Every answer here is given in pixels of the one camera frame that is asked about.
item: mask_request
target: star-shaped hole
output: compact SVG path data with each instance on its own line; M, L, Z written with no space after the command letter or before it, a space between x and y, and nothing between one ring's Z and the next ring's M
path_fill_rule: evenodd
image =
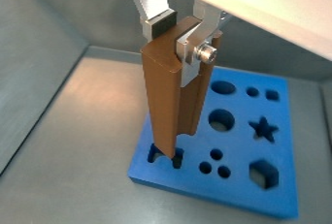
M255 129L255 139L265 138L271 143L275 143L273 132L279 130L279 128L273 125L269 125L265 117L261 117L260 122L249 121L249 125Z

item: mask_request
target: brown wooden block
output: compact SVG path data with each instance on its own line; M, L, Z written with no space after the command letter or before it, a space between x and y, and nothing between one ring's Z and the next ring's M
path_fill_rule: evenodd
M176 154L177 135L196 133L213 70L213 64L201 63L198 76L181 88L182 62L176 42L198 23L194 17L185 18L142 49L154 144L170 158Z

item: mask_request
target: hexagonal hole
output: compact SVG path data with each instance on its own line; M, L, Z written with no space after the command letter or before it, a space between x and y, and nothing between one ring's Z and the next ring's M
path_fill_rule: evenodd
M271 189L279 185L277 168L264 159L249 165L249 177L263 189Z

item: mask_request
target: hole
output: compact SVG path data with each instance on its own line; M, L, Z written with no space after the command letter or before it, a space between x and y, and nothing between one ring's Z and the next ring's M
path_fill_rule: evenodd
M229 167L221 166L221 167L219 168L219 175L220 175L223 178L229 178L229 176L231 176L231 169L229 169Z
M174 169L180 169L182 167L184 153L185 152L182 149L176 148L176 155L174 155L174 158L172 159ZM152 144L149 155L148 155L148 162L153 163L161 156L165 156L165 154L161 152L157 146Z
M174 169L180 169L182 167L182 160L184 160L184 150L180 148L176 148L176 156L172 159Z
M219 149L213 149L211 152L211 156L215 160L221 160L224 157L224 154Z
M263 189L271 189L279 185L279 171L264 159L249 165L249 177Z
M247 94L248 94L248 96L251 96L251 97L259 97L260 91L259 91L257 88L249 87L249 88L247 89Z
M268 100L279 101L279 93L275 90L267 90L265 96Z
M216 93L223 95L231 95L236 90L235 85L224 80L215 81L212 84L212 89Z
M200 171L202 174L211 174L212 170L213 170L212 165L208 162L202 162L200 164Z
M279 128L268 123L265 117L261 117L260 122L249 121L251 127L255 129L255 139L265 138L271 143L275 143L273 132Z
M220 132L229 131L235 123L232 113L225 110L215 110L209 115L209 123L215 130Z

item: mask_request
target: metal floor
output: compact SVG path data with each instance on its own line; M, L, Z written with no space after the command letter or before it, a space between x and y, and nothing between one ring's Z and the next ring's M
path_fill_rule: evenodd
M280 221L136 184L146 117L141 57L90 47L0 177L0 223L331 223L332 159L319 85L289 80L300 219Z

